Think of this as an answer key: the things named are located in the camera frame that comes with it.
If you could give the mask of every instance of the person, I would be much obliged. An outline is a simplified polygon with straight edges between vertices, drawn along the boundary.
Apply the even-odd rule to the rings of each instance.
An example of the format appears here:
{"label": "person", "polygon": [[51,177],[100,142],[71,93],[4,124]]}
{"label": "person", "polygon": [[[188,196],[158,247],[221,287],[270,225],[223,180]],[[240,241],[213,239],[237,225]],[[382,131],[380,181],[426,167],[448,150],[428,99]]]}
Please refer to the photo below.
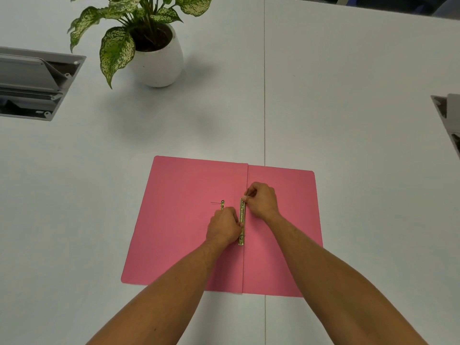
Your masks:
{"label": "person", "polygon": [[[283,218],[273,188],[253,183],[243,200],[273,232],[297,287],[335,345],[427,345],[364,276]],[[135,296],[87,345],[176,344],[214,263],[240,233],[234,208],[216,211],[203,244]]]}

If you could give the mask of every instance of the white pot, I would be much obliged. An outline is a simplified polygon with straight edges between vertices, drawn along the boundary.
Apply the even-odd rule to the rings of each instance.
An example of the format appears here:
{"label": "white pot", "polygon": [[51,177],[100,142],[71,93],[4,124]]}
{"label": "white pot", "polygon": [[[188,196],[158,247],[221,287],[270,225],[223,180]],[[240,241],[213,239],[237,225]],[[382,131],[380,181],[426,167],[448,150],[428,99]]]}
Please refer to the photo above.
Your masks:
{"label": "white pot", "polygon": [[166,87],[172,84],[184,68],[184,56],[176,32],[166,24],[173,34],[168,46],[155,52],[136,51],[128,64],[136,80],[151,87]]}

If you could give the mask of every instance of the table surface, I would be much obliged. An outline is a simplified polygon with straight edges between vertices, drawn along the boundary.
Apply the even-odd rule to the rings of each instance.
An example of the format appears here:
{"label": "table surface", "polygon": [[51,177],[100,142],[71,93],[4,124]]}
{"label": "table surface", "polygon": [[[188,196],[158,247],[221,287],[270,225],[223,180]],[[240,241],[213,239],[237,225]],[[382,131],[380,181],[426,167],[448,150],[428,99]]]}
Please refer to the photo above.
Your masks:
{"label": "table surface", "polygon": [[[460,22],[265,2],[266,165],[315,172],[324,247],[430,344],[460,335],[460,160],[430,95],[460,93]],[[331,344],[268,297],[266,344]]]}
{"label": "table surface", "polygon": [[[68,53],[97,2],[3,0],[0,44]],[[174,24],[174,85],[121,70],[111,91],[98,47],[114,24],[76,47],[88,59],[53,121],[1,119],[0,343],[84,343],[141,290],[120,276],[155,155],[315,171],[325,247],[427,340],[458,343],[460,161],[429,96],[460,92],[460,23],[213,0]],[[180,344],[305,342],[330,340],[302,299],[205,292]]]}

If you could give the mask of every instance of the hand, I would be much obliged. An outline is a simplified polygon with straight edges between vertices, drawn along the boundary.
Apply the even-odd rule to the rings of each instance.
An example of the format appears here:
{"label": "hand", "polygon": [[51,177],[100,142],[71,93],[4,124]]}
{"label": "hand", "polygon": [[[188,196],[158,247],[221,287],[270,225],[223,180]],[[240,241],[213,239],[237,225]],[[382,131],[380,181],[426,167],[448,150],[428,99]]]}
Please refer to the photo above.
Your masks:
{"label": "hand", "polygon": [[207,226],[206,241],[226,248],[241,234],[241,226],[233,207],[217,210]]}
{"label": "hand", "polygon": [[247,203],[251,212],[265,222],[280,214],[275,189],[267,184],[252,183],[242,199]]}

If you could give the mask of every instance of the person's right hand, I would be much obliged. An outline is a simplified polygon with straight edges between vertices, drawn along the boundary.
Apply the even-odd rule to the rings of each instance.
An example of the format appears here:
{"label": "person's right hand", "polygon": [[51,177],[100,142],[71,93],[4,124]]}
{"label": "person's right hand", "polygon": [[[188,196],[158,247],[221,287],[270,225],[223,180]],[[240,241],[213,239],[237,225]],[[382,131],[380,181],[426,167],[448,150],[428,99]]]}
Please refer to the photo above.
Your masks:
{"label": "person's right hand", "polygon": [[275,189],[267,184],[252,183],[242,199],[247,203],[251,212],[265,222],[279,215]]}

